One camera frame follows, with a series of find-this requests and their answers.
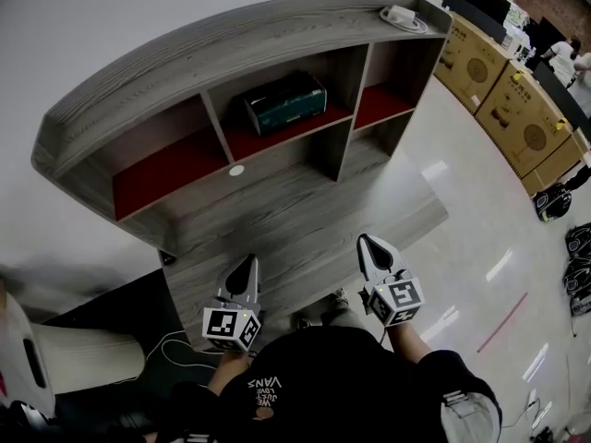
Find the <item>cardboard box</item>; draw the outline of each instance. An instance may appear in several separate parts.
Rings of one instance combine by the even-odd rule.
[[[474,114],[511,59],[484,31],[452,12],[453,26],[435,76]]]
[[[573,132],[548,94],[514,61],[507,65],[478,109],[476,119],[520,179],[536,169]]]
[[[579,161],[591,165],[589,142],[582,131],[577,129],[521,182],[527,193],[533,196],[556,184],[556,181]]]

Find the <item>white floor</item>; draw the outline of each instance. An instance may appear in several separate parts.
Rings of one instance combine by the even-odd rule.
[[[561,285],[567,260],[563,238],[572,226],[591,222],[586,208],[591,183],[576,191],[565,217],[551,224],[540,222],[486,133],[435,78],[401,150],[450,214],[449,220],[404,251],[428,301],[415,317],[417,331],[433,348],[460,353],[490,384],[504,412],[504,425],[515,421],[530,390],[536,389],[542,408],[551,402],[538,430],[545,425],[563,427],[581,409],[591,382],[591,316],[574,321],[574,338]],[[362,312],[359,286],[348,291],[350,302],[379,337],[378,320]],[[525,294],[513,316],[478,352]],[[531,366],[531,375],[542,357],[526,382],[524,374]],[[528,441],[536,409],[503,430],[501,441]]]

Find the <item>black bag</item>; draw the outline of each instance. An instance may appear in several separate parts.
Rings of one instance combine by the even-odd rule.
[[[591,223],[572,228],[565,241],[571,257],[591,256]]]
[[[571,192],[562,184],[556,184],[534,197],[536,213],[540,220],[546,223],[562,217],[571,207]]]
[[[562,285],[570,296],[576,295],[591,285],[591,257],[571,257]]]
[[[589,310],[591,310],[591,290],[587,287],[571,297],[571,315],[580,317]]]

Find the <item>round hole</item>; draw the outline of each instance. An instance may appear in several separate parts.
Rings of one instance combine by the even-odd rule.
[[[237,175],[240,175],[243,172],[244,166],[241,165],[234,166],[232,169],[230,169],[230,175],[232,175],[232,177],[236,177]]]

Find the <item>shoe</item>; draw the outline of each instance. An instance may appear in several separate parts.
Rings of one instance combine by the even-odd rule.
[[[327,300],[331,304],[332,307],[336,305],[346,305],[349,306],[349,300],[347,299],[347,292],[341,287],[338,291],[330,293],[326,296]]]
[[[306,319],[300,312],[294,313],[290,318],[290,328],[293,331],[298,331],[299,329],[306,329],[311,327],[312,323]]]

